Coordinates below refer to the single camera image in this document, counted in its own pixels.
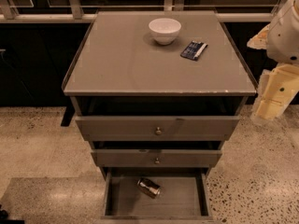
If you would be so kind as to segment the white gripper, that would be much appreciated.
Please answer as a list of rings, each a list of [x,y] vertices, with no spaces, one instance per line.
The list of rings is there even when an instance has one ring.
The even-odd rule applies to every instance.
[[[269,24],[248,41],[247,47],[266,49],[268,32]],[[299,66],[279,63],[272,71],[263,70],[257,92],[250,118],[266,121],[279,117],[299,92]]]

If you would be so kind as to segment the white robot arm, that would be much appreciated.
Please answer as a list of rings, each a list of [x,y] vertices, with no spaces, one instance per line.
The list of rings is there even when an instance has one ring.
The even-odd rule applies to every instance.
[[[251,119],[264,124],[280,117],[299,92],[299,0],[288,0],[247,46],[265,49],[278,63],[263,70],[252,107]]]

